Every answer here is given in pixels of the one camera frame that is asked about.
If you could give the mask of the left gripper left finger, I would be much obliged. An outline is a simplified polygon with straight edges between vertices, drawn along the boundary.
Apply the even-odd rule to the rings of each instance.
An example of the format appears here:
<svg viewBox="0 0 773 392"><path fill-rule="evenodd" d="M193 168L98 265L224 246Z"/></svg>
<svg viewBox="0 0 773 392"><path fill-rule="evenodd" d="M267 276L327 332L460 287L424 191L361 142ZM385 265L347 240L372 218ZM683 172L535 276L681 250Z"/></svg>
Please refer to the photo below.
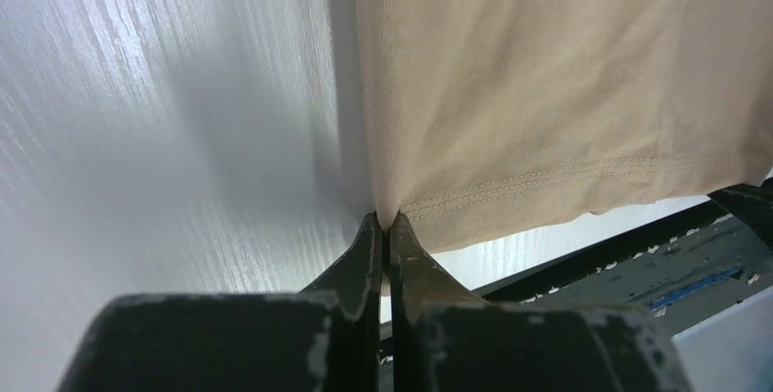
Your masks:
<svg viewBox="0 0 773 392"><path fill-rule="evenodd" d="M101 310L62 391L375 391L382 231L293 294L132 294Z"/></svg>

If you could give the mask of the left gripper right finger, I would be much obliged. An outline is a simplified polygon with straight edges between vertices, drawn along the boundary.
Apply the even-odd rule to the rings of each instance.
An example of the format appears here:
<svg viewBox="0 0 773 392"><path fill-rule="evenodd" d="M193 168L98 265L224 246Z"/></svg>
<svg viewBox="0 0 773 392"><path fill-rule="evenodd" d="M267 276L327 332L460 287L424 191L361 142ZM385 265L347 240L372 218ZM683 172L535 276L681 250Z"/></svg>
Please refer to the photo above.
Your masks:
<svg viewBox="0 0 773 392"><path fill-rule="evenodd" d="M688 391L675 346L629 304L490 303L389 229L397 391Z"/></svg>

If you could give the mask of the beige t-shirt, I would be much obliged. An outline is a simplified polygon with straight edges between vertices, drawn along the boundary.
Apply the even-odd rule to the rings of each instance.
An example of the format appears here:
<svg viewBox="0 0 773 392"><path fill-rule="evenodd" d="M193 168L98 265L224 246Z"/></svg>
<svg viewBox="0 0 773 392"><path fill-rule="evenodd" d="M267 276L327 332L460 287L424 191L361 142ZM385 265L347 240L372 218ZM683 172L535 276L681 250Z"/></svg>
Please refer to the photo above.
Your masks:
<svg viewBox="0 0 773 392"><path fill-rule="evenodd" d="M383 228L429 251L758 184L772 0L356 0Z"/></svg>

